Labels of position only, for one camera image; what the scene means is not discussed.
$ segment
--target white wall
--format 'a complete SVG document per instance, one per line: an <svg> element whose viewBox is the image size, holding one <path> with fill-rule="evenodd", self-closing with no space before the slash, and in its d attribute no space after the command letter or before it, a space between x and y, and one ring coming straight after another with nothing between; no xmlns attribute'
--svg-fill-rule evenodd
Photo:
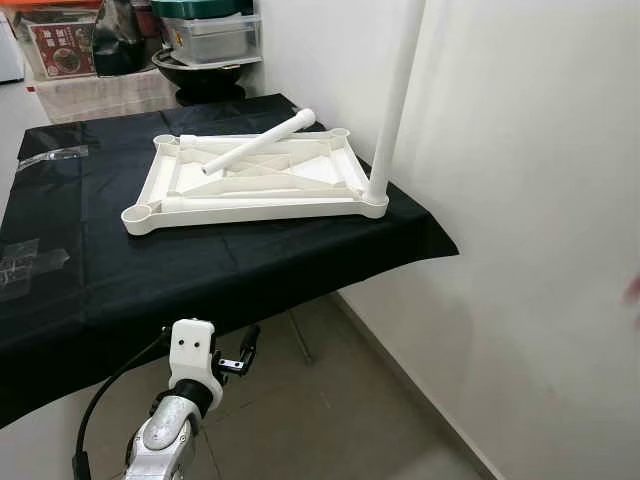
<svg viewBox="0 0 640 480"><path fill-rule="evenodd" d="M257 84L371 158L409 1L262 0ZM342 292L509 480L640 478L639 13L428 2L394 176L463 254Z"/></svg>

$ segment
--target white plastic pipe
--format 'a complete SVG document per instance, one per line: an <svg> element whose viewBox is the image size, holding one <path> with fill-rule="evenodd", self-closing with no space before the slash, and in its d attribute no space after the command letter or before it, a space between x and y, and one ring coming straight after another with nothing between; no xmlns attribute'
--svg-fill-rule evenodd
<svg viewBox="0 0 640 480"><path fill-rule="evenodd" d="M316 121L316 114L310 108L303 108L295 117L282 122L280 125L276 125L271 130L267 130L262 135L258 135L250 142L244 143L233 150L220 155L218 158L205 163L202 166L202 171L207 175L211 175L213 172L220 170L221 168L228 167L236 160L255 152L258 148L275 143L282 138L297 132L301 128L307 128L314 124Z"/></svg>
<svg viewBox="0 0 640 480"><path fill-rule="evenodd" d="M376 152L373 156L369 189L364 194L364 200L368 203L385 205L388 202L387 184L391 174L391 161L398 138L404 102L407 98L425 3L426 0L414 0L408 7L406 27L402 29L403 35L391 78L385 115L378 134Z"/></svg>

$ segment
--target transparent plastic sheet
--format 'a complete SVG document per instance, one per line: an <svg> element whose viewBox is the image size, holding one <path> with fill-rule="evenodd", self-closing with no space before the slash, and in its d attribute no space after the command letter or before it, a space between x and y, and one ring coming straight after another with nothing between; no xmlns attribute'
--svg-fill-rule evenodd
<svg viewBox="0 0 640 480"><path fill-rule="evenodd" d="M76 145L75 147L58 148L56 150L50 150L48 152L39 153L38 155L34 155L33 157L20 160L16 171L20 172L25 168L40 162L52 161L52 160L69 160L73 158L85 158L88 156L89 156L88 145Z"/></svg>
<svg viewBox="0 0 640 480"><path fill-rule="evenodd" d="M39 239L7 245L0 257L0 302L27 295L36 275L61 269L69 254L56 248L38 254Z"/></svg>

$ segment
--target black tablecloth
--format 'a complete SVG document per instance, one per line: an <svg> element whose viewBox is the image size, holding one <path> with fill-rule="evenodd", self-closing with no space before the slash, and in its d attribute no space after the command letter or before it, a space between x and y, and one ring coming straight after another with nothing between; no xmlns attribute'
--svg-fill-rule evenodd
<svg viewBox="0 0 640 480"><path fill-rule="evenodd" d="M292 107L272 95L25 133L20 159L81 144L89 156L16 175L0 242L38 239L38 254L64 249L69 259L33 276L25 295L0 302L0 425L105 378L179 318L212 320L225 333L399 265L457 253L429 212L393 186L379 220L127 235L120 212L140 192L154 136L261 132L292 116Z"/></svg>

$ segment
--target white plastic tray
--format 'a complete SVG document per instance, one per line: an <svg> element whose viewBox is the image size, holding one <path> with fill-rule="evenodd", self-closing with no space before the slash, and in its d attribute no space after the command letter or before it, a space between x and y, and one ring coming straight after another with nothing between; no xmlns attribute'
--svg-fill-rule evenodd
<svg viewBox="0 0 640 480"><path fill-rule="evenodd" d="M348 130L298 133L206 175L202 165L256 135L160 135L135 205L121 218L132 235L156 228L278 218L384 215L363 200L368 179Z"/></svg>

